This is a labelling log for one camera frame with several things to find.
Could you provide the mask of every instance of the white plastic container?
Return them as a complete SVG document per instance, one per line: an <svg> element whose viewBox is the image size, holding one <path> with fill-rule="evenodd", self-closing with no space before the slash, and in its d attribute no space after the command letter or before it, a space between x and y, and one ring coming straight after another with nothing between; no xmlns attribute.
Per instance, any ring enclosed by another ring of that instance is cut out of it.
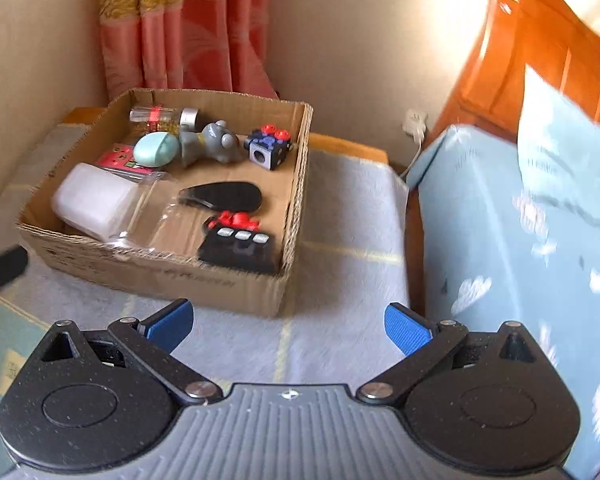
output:
<svg viewBox="0 0 600 480"><path fill-rule="evenodd" d="M108 242L131 206L138 184L90 164L77 164L53 196L51 207L65 223Z"/></svg>

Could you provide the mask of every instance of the gray toy figurine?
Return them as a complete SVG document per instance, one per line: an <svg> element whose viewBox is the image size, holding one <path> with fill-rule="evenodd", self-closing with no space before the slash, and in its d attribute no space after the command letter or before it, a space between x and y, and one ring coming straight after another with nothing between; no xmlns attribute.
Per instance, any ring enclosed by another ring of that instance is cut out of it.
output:
<svg viewBox="0 0 600 480"><path fill-rule="evenodd" d="M208 124L199 134L181 130L179 137L185 167L199 158L214 158L223 164L242 160L240 140L226 127L224 121Z"/></svg>

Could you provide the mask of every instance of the pillow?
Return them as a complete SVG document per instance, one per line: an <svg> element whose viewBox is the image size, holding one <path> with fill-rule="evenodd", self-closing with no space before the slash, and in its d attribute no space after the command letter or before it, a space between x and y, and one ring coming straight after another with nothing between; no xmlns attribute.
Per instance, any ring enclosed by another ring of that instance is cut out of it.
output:
<svg viewBox="0 0 600 480"><path fill-rule="evenodd" d="M600 126L529 66L518 165L532 198L600 225Z"/></svg>

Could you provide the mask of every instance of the wooden headboard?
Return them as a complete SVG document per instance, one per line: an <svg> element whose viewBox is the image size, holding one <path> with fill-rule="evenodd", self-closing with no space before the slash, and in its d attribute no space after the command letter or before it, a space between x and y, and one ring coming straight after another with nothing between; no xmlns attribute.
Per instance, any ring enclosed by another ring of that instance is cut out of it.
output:
<svg viewBox="0 0 600 480"><path fill-rule="evenodd" d="M600 123L600 37L564 0L489 0L484 27L424 145L450 124L516 142L526 64Z"/></svg>

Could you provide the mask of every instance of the yellow label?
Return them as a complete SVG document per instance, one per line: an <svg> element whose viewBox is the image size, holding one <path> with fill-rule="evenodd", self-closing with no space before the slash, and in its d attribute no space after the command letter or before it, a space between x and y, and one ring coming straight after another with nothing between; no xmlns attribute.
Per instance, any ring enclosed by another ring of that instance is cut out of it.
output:
<svg viewBox="0 0 600 480"><path fill-rule="evenodd" d="M3 396L7 392L26 360L26 358L11 349L6 351L4 361L2 361L2 373L0 374L0 395Z"/></svg>

